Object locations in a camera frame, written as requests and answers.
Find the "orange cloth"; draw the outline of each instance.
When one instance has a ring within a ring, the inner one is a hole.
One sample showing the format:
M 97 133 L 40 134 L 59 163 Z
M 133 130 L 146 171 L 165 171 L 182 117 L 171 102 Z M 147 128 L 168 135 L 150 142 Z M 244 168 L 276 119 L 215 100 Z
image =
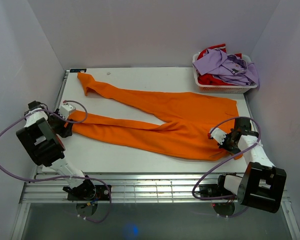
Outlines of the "orange cloth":
M 153 114 L 166 123 L 156 125 L 89 113 L 86 121 L 73 125 L 74 133 L 184 159 L 215 161 L 227 154 L 215 140 L 208 139 L 208 132 L 221 121 L 238 116 L 236 101 L 192 92 L 126 90 L 95 81 L 86 73 L 79 72 L 77 77 L 86 96 L 88 92 L 97 93 Z M 75 121 L 84 117 L 82 111 L 70 116 Z M 229 121 L 220 128 L 228 133 L 233 126 L 234 121 Z

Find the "gray wall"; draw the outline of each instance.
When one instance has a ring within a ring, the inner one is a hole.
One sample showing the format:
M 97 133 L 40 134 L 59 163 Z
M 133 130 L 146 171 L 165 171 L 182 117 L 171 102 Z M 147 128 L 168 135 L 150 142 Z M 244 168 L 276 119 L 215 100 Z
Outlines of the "gray wall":
M 280 1 L 251 58 L 261 82 L 248 96 L 252 114 L 269 158 L 287 172 L 300 227 L 300 0 Z
M 0 131 L 16 121 L 33 100 L 52 106 L 64 70 L 27 0 L 0 0 Z M 34 164 L 13 128 L 0 140 L 0 162 L 29 177 Z M 23 182 L 0 171 L 0 240 L 15 221 Z
M 28 0 L 63 68 L 190 66 L 226 43 L 250 54 L 279 0 Z

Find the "white plastic basket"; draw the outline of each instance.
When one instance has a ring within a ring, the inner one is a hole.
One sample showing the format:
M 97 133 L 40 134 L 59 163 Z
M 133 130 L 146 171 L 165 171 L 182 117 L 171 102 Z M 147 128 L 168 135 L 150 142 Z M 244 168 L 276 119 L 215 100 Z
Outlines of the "white plastic basket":
M 193 55 L 192 63 L 194 63 L 199 56 L 200 53 L 196 53 Z M 247 63 L 251 62 L 250 57 L 242 54 L 242 59 Z M 196 68 L 193 67 L 193 76 L 195 83 L 198 85 L 200 93 L 214 93 L 214 94 L 244 94 L 246 91 L 250 89 L 256 88 L 258 85 L 253 83 L 251 86 L 220 86 L 220 85 L 202 85 L 198 82 L 198 72 Z

